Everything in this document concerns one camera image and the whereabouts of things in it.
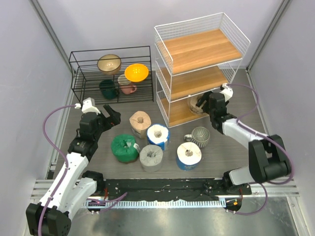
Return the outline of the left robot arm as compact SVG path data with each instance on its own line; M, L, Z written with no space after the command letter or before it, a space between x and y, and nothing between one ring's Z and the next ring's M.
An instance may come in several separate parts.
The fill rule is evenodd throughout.
M121 114L108 104L103 106L106 117L87 99L75 108L82 110L79 128L70 143L53 184L37 204L26 209L28 228L32 236L66 236L72 219L90 195L100 196L105 189L103 175L83 172L98 148L102 133L120 124Z

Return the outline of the blue paper roll with pictures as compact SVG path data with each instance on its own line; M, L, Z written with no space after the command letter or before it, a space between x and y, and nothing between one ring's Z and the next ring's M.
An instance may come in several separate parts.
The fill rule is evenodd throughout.
M200 148L193 142L185 142L178 146L176 163L184 171L196 168L202 159Z

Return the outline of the blue white paper roll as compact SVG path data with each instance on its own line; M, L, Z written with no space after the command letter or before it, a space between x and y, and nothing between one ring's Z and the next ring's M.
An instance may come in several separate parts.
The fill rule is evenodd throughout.
M170 139L169 129L161 124L153 124L147 129L147 140L150 145L159 146L162 151L168 147Z

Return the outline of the brown paper roll with print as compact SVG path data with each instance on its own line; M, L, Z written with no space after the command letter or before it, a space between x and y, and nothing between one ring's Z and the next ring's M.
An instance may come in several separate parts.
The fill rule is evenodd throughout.
M202 107L205 105L206 101L204 101L200 107L196 106L197 102L199 101L199 99L201 99L201 97L202 95L199 94L196 96L189 97L187 99L187 104L188 104L190 112L197 116L207 115L207 113L203 112L202 110Z

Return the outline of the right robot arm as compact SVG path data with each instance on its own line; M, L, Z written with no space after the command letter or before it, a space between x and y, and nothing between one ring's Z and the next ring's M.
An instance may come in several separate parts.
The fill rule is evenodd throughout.
M227 112L227 104L227 94L223 91L206 92L196 103L197 107L210 116L215 130L233 138L248 150L247 166L223 174L224 192L234 194L242 184L271 182L284 176L292 178L293 167L282 138L251 129Z

